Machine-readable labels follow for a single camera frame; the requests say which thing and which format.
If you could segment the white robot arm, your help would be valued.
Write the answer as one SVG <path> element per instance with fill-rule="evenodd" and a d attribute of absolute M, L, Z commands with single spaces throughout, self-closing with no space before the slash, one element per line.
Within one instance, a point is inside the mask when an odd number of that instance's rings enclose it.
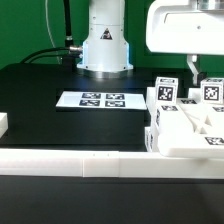
<path fill-rule="evenodd" d="M 133 69 L 124 11 L 125 0 L 90 0 L 80 70 L 113 78 Z M 198 57 L 224 55 L 224 0 L 154 0 L 147 14 L 146 45 L 152 52 L 185 54 L 197 83 Z"/>

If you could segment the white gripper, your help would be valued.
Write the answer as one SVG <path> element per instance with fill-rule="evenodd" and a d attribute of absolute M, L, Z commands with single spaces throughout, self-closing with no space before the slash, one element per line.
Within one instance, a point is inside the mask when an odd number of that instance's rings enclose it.
<path fill-rule="evenodd" d="M 224 55 L 224 0 L 155 0 L 146 45 L 151 52 L 188 54 L 193 85 L 199 86 L 207 73 L 198 55 Z"/>

